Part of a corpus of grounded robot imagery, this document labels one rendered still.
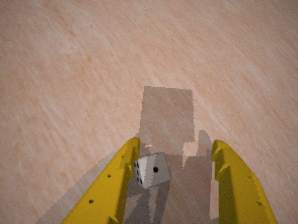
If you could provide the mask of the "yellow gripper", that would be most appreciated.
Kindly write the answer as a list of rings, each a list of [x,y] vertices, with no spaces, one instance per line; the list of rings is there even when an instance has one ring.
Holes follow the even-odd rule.
[[[140,138],[129,139],[61,224],[123,224],[139,151]],[[219,181],[219,224],[278,224],[259,179],[227,143],[214,140],[211,161]]]

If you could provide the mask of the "white die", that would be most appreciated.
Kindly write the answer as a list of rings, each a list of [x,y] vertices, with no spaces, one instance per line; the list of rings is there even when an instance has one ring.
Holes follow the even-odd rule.
[[[171,181],[164,152],[139,157],[135,160],[135,171],[140,186],[149,189]]]

